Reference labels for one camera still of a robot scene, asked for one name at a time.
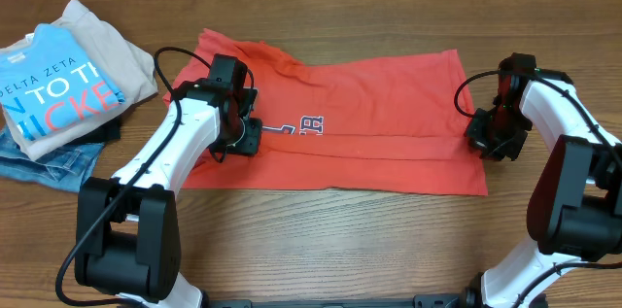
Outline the red printed t-shirt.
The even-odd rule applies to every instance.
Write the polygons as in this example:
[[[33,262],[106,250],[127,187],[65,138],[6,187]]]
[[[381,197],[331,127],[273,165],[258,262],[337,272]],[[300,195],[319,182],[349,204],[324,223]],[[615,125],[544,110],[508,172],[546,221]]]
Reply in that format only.
[[[487,194],[465,136],[473,104],[456,51],[308,66],[264,42],[205,30],[178,81],[204,78],[215,54],[253,72],[259,152],[223,162],[205,154],[187,188]]]

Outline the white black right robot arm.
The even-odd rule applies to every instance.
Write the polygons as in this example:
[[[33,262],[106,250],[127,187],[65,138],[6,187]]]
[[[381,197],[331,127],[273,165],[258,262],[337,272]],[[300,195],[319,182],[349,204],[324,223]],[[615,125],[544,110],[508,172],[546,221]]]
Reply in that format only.
[[[550,156],[530,198],[527,237],[478,274],[458,307],[545,307],[545,291],[573,269],[612,270],[621,252],[621,142],[578,98],[570,76],[515,52],[493,70],[490,110],[470,114],[465,136],[483,159],[514,160],[536,129]]]

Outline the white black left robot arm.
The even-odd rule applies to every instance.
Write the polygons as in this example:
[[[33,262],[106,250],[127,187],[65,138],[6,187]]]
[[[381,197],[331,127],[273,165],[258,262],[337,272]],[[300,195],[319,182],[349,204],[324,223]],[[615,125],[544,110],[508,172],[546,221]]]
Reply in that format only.
[[[259,151],[261,121],[252,117],[259,94],[252,71],[236,57],[215,54],[208,74],[168,89],[164,121],[111,178],[90,177],[78,198],[76,244],[55,282],[63,291],[69,268],[76,282],[104,293],[86,307],[206,307],[205,291],[183,276],[176,198],[203,154],[223,162]]]

